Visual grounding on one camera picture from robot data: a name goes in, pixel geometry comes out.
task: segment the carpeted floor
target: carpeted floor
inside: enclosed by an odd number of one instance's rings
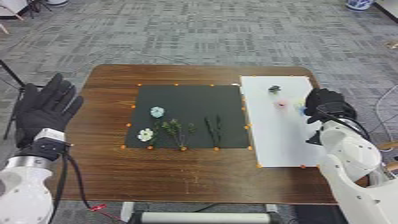
[[[398,39],[398,26],[374,8],[351,12],[342,0],[71,0],[53,13],[42,9],[24,18],[1,21],[10,35],[0,33],[0,58],[26,82],[42,84],[60,72],[81,88],[92,67],[104,63],[298,65],[321,87],[344,94],[364,127],[378,125],[374,103],[398,84],[398,51],[383,46]],[[1,70],[0,77],[10,81]],[[380,103],[382,120],[398,114],[396,96],[392,92]],[[14,97],[0,82],[0,133]],[[396,137],[398,118],[387,127]],[[371,136],[374,143],[387,141],[382,128]],[[12,139],[0,144],[3,162]],[[383,153],[383,159],[394,155]],[[138,206],[151,209],[154,204]],[[110,207],[117,211],[119,203]],[[97,217],[81,203],[65,202],[55,223],[106,223]]]

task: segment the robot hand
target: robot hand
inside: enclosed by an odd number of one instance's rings
[[[325,123],[330,120],[330,116],[351,120],[357,119],[357,112],[351,105],[344,102],[342,95],[326,89],[312,89],[305,99],[303,114],[309,116],[309,124],[316,121]]]
[[[23,99],[16,104],[16,147],[24,148],[44,128],[63,132],[67,122],[83,104],[76,88],[56,74],[40,92],[31,83],[24,86]]]

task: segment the artificial flower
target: artificial flower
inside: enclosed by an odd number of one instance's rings
[[[163,117],[165,109],[161,107],[152,107],[151,108],[151,115],[154,118]]]
[[[138,134],[136,138],[140,139],[142,142],[151,140],[151,138],[152,138],[152,131],[151,131],[149,128],[140,130],[140,134]]]

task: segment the white robotic arm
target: white robotic arm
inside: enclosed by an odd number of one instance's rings
[[[35,136],[35,142],[40,142],[39,148],[53,146],[47,144],[51,140],[63,142],[63,133],[46,128]],[[8,159],[0,172],[0,180],[5,185],[0,197],[0,223],[3,224],[33,224],[49,221],[53,200],[44,180],[53,175],[51,163],[53,161],[40,156],[17,155]]]
[[[305,106],[307,122],[319,120],[323,123],[314,141],[326,150],[319,172],[346,220],[350,224],[396,224],[398,181],[383,169],[380,151],[366,140],[355,110],[342,95],[326,89],[312,90]],[[366,175],[369,186],[360,187],[355,181]]]
[[[383,170],[378,149],[350,128],[334,121],[323,124],[319,141],[328,150],[319,172],[350,224],[398,223],[398,181]],[[373,176],[364,188],[355,181],[367,174]]]

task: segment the white paper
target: white paper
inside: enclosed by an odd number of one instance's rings
[[[273,85],[280,86],[277,94],[268,91]],[[309,125],[309,117],[300,113],[310,89],[303,76],[241,76],[252,143],[262,167],[314,167],[325,155],[323,147],[305,143],[321,125],[319,122]]]

